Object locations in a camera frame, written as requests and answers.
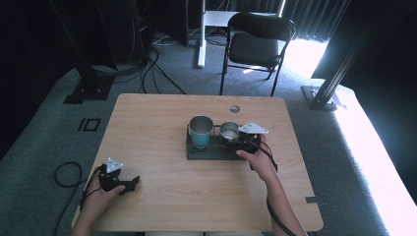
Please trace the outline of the dark curtain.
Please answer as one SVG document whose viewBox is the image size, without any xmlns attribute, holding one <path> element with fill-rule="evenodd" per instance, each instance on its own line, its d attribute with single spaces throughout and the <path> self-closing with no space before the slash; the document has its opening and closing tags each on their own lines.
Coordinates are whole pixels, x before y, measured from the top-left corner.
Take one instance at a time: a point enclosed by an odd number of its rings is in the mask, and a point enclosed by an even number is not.
<svg viewBox="0 0 417 236">
<path fill-rule="evenodd" d="M 296 26 L 296 38 L 330 40 L 350 0 L 226 0 L 225 9 L 278 14 Z"/>
</svg>

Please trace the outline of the person's right hand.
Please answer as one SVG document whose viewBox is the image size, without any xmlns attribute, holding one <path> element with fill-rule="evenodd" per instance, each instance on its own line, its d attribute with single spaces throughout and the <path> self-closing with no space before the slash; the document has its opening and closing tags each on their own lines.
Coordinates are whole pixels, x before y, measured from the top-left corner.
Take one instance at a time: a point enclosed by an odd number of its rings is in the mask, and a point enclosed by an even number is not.
<svg viewBox="0 0 417 236">
<path fill-rule="evenodd" d="M 247 160 L 266 184 L 278 180 L 276 170 L 268 156 L 269 152 L 265 135 L 261 135 L 261 146 L 255 153 L 248 153 L 239 149 L 236 151 L 236 154 Z"/>
</svg>

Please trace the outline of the brown metal cup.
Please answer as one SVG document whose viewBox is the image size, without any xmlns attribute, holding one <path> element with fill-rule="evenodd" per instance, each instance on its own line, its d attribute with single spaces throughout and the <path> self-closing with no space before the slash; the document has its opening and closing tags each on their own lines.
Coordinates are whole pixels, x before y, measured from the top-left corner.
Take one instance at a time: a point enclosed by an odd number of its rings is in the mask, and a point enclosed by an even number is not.
<svg viewBox="0 0 417 236">
<path fill-rule="evenodd" d="M 226 145 L 237 145 L 239 141 L 239 126 L 234 122 L 225 122 L 219 127 L 219 135 Z"/>
</svg>

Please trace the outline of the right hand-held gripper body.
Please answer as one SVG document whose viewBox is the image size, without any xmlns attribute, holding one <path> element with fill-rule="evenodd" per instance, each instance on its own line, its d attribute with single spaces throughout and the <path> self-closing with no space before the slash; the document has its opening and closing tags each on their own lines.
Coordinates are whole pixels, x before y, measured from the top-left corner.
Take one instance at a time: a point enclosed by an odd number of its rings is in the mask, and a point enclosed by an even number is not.
<svg viewBox="0 0 417 236">
<path fill-rule="evenodd" d="M 249 153 L 255 153 L 261 146 L 261 135 L 268 133 L 268 129 L 254 122 L 238 127 L 237 147 Z"/>
</svg>

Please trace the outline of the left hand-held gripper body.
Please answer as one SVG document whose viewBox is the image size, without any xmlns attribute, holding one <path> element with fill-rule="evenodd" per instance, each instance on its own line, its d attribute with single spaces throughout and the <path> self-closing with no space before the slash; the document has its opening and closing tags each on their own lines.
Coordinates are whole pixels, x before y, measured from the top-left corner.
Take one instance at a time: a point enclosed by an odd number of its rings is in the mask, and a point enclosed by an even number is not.
<svg viewBox="0 0 417 236">
<path fill-rule="evenodd" d="M 107 162 L 102 163 L 98 167 L 99 183 L 101 188 L 105 192 L 109 192 L 113 190 L 115 187 L 123 186 L 123 183 L 119 180 L 119 175 L 123 166 L 123 163 L 118 162 L 111 157 L 108 157 Z"/>
</svg>

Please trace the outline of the black folding chair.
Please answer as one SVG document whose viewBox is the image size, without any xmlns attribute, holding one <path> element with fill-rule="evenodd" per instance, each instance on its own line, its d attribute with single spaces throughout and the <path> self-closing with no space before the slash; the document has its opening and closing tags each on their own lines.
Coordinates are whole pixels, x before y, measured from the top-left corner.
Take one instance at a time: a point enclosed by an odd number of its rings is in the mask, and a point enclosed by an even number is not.
<svg viewBox="0 0 417 236">
<path fill-rule="evenodd" d="M 225 75 L 229 67 L 267 72 L 267 80 L 275 73 L 271 96 L 274 96 L 286 49 L 296 33 L 295 24 L 274 15 L 237 13 L 227 23 L 226 45 L 221 72 L 220 91 L 223 94 Z"/>
</svg>

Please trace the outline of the black metal stand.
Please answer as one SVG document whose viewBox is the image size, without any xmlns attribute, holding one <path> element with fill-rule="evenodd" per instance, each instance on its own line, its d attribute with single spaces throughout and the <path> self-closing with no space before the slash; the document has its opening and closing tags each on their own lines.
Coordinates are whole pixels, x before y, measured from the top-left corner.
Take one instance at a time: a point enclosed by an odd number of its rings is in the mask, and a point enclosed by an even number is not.
<svg viewBox="0 0 417 236">
<path fill-rule="evenodd" d="M 302 86 L 312 110 L 337 109 L 335 90 L 360 54 L 374 17 L 373 13 L 346 12 L 343 15 L 312 76 L 324 82 L 320 86 Z"/>
<path fill-rule="evenodd" d="M 112 88 L 114 78 L 105 78 L 99 75 L 90 65 L 62 1 L 47 1 L 52 9 L 53 16 L 57 20 L 55 27 L 57 33 L 69 54 L 70 60 L 80 75 L 78 84 L 74 91 L 66 96 L 64 103 L 82 104 L 85 100 L 106 100 Z"/>
</svg>

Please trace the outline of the black wire basket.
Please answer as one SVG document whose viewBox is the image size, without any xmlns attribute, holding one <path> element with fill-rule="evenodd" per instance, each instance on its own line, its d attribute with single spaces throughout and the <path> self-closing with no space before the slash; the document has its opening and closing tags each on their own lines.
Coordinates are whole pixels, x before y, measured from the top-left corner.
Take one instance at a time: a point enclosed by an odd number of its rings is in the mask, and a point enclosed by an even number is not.
<svg viewBox="0 0 417 236">
<path fill-rule="evenodd" d="M 189 128 L 187 128 L 186 153 L 191 160 L 241 160 L 241 157 L 232 151 L 226 151 L 225 145 L 219 135 L 220 125 L 215 125 L 210 136 L 209 144 L 204 149 L 193 147 Z"/>
</svg>

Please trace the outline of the person's left hand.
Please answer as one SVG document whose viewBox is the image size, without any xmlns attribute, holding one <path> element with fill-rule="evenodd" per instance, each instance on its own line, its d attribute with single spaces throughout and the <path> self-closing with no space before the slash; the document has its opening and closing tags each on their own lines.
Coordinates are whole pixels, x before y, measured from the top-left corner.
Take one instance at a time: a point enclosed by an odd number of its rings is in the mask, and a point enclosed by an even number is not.
<svg viewBox="0 0 417 236">
<path fill-rule="evenodd" d="M 98 177 L 94 176 L 87 188 L 86 198 L 81 207 L 81 216 L 92 220 L 98 219 L 124 189 L 125 187 L 120 185 L 106 192 L 101 188 Z"/>
</svg>

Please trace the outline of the teal metal cup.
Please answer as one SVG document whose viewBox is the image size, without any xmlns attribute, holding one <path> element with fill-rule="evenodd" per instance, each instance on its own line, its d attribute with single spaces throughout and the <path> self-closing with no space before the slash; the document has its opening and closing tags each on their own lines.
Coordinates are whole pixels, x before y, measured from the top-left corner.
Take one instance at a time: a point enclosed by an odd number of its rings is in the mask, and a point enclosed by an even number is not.
<svg viewBox="0 0 417 236">
<path fill-rule="evenodd" d="M 194 148 L 204 149 L 209 145 L 213 132 L 213 121 L 206 115 L 193 117 L 189 122 L 189 133 Z"/>
</svg>

